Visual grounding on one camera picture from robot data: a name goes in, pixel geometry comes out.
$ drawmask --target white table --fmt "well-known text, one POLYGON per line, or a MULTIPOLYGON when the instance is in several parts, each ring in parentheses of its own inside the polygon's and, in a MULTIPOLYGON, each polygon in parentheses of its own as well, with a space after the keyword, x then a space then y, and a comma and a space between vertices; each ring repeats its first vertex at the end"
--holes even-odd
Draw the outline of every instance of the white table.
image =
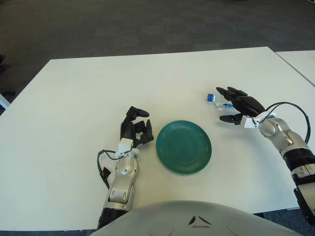
POLYGON ((315 87, 315 50, 277 52, 277 54, 315 87))
MULTIPOLYGON (((217 86, 242 89, 266 107, 299 104, 315 127, 315 88, 267 47, 49 61, 0 116, 0 229, 95 228, 107 193, 96 154, 118 148, 130 106, 150 113, 155 138, 184 119, 201 126, 213 147, 206 168, 180 176, 162 166, 155 140, 138 146, 134 207, 167 200, 251 213, 296 207, 290 172, 271 142, 258 130, 219 121, 236 111, 205 101, 217 86)), ((298 110, 276 112, 305 136, 298 110)), ((315 149, 313 137, 309 146, 315 149)), ((115 165, 106 157, 102 163, 115 165)))

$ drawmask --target black cable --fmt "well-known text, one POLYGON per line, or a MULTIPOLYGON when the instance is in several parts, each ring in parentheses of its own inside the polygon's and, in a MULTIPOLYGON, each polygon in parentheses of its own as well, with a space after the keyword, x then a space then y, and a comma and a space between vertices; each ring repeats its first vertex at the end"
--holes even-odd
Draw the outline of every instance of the black cable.
POLYGON ((310 120, 309 120, 309 117, 307 116, 307 114, 303 111, 302 108, 300 108, 298 105, 294 104, 294 103, 291 103, 291 102, 277 102, 277 103, 274 103, 272 105, 270 105, 266 110, 268 111, 270 108, 272 108, 273 106, 275 106, 269 113, 268 115, 262 119, 259 123, 262 123, 268 116, 270 116, 270 114, 280 105, 282 104, 289 104, 293 107, 296 107, 297 109, 299 109, 304 117, 305 117, 305 120, 306 120, 306 125, 307 125, 307 133, 306 133, 306 137, 305 137, 305 143, 308 143, 309 140, 310 140, 310 136, 311 136, 311 124, 310 124, 310 120))

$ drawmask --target robotic arm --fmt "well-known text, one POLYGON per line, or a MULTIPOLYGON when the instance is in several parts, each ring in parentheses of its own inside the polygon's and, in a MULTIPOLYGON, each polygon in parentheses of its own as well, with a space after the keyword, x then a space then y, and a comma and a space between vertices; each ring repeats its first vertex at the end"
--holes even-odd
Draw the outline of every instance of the robotic arm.
POLYGON ((111 158, 107 153, 113 151, 103 150, 99 153, 100 155, 106 152, 111 159, 118 160, 118 162, 115 167, 115 179, 111 187, 109 187, 107 182, 107 176, 110 175, 110 172, 106 168, 102 171, 98 164, 100 175, 107 187, 109 187, 103 211, 98 221, 98 229, 129 212, 132 208, 135 195, 135 182, 140 171, 136 159, 139 155, 139 150, 136 147, 139 144, 146 144, 154 139, 150 120, 147 121, 146 125, 144 121, 136 124, 133 124, 132 121, 137 117, 148 116, 149 113, 146 111, 130 107, 125 120, 121 124, 121 139, 118 144, 118 151, 114 152, 115 158, 111 158), (138 133, 142 133, 140 139, 136 138, 136 134, 138 133))
POLYGON ((217 91, 240 112, 236 115, 221 116, 220 120, 235 125, 241 124, 245 128, 259 128, 260 133, 279 151, 296 184, 294 194, 297 202, 307 222, 314 224, 315 156, 306 144, 310 130, 305 142, 290 130, 284 120, 276 118, 275 113, 266 111, 256 99, 247 96, 243 91, 232 87, 227 87, 227 90, 217 88, 217 91))

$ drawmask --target green plate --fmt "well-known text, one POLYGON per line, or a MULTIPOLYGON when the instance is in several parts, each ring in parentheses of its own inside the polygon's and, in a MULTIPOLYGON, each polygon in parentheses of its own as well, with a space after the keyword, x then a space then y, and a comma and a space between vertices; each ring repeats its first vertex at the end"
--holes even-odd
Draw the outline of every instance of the green plate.
POLYGON ((177 120, 167 124, 157 137, 157 154, 170 170, 190 175, 202 170, 211 157, 211 142, 198 125, 177 120))

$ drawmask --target small plastic bottle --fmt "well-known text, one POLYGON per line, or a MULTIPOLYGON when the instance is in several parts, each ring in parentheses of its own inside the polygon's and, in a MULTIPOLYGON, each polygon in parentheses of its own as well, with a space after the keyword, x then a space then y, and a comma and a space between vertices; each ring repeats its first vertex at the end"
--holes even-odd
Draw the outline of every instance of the small plastic bottle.
POLYGON ((227 101, 222 94, 208 94, 208 102, 214 102, 217 107, 233 107, 231 101, 227 101))

